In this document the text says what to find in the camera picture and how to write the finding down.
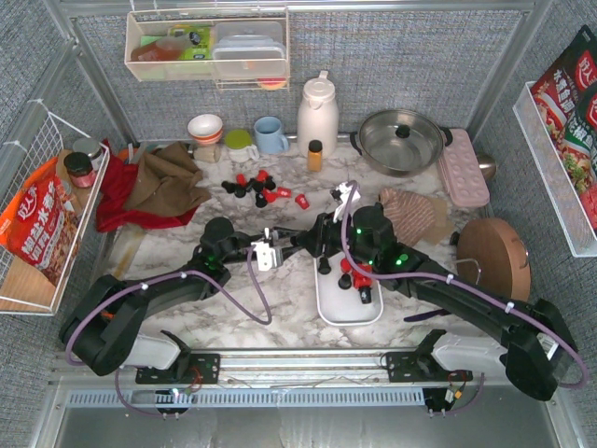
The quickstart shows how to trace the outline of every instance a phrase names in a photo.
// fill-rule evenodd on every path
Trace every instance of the pot handle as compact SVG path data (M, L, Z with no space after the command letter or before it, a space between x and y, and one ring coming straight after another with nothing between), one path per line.
M354 131L352 133L349 133L348 136L351 139L351 145L353 145L353 148L356 149L356 152L359 153L359 155L363 155L363 151L361 150L360 147L358 147L358 144L356 143L356 135L358 134L357 131Z
M444 126L439 126L439 129L444 132L444 134L446 135L446 144L445 146L448 147L449 145L451 145L451 142L454 141L454 136L451 134L450 129L444 127Z

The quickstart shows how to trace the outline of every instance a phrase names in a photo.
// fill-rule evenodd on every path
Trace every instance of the blue mug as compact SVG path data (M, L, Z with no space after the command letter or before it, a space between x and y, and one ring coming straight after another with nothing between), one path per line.
M284 135L284 126L276 117L258 119L253 129L257 149L263 154L280 154L290 147Z

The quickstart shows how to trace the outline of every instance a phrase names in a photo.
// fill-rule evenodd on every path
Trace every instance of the green lid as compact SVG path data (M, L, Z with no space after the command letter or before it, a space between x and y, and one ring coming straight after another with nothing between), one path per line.
M230 149L243 149L249 145L253 145L251 134L244 129L233 129L226 134L224 143Z

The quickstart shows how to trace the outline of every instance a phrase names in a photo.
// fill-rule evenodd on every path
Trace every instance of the white tray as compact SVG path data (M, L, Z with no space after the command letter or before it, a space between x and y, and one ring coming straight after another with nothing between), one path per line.
M543 125L530 90L534 84L525 84L521 96L512 107L514 114L531 149L572 255L578 258L597 257L597 236Z
M382 287L373 280L371 285L371 303L361 302L358 291L351 287L343 290L338 286L342 276L340 262L344 258L339 253L329 259L332 272L321 275L317 272L318 259L313 259L315 269L315 289L317 291L317 311L327 324L337 327L370 325L383 313Z

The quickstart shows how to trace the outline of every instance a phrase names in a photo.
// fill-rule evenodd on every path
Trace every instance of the red cloth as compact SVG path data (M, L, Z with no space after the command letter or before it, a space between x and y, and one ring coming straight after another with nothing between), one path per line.
M158 217L151 213L124 210L123 205L134 187L138 169L136 164L125 165L121 159L110 155L104 182L100 186L104 197L97 207L95 217L97 230L114 231L127 222L137 224L144 229L186 226L198 207L191 208L179 217Z

